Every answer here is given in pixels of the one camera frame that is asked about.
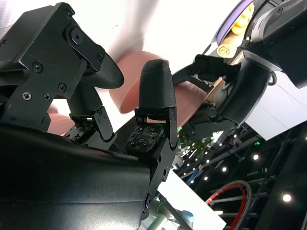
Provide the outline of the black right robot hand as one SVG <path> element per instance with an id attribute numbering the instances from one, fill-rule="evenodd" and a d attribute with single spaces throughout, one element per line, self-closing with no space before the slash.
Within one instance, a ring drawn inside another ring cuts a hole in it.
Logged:
<path id="1" fill-rule="evenodd" d="M 124 150 L 96 88 L 124 83 L 64 2 L 27 11 L 0 41 L 0 227 L 136 230 L 178 148 L 172 75 L 141 71 L 136 127 Z"/>

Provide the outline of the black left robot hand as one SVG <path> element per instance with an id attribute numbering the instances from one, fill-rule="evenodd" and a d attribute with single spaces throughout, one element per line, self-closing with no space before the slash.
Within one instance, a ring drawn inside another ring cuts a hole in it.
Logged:
<path id="1" fill-rule="evenodd" d="M 238 70 L 239 65 L 228 65 L 221 57 L 197 55 L 192 64 L 172 76 L 176 90 L 177 123 L 182 127 L 184 137 L 201 140 L 236 125 L 218 115 L 207 97 L 215 89 L 210 86 L 211 82 L 216 82 L 220 77 L 232 79 Z"/>

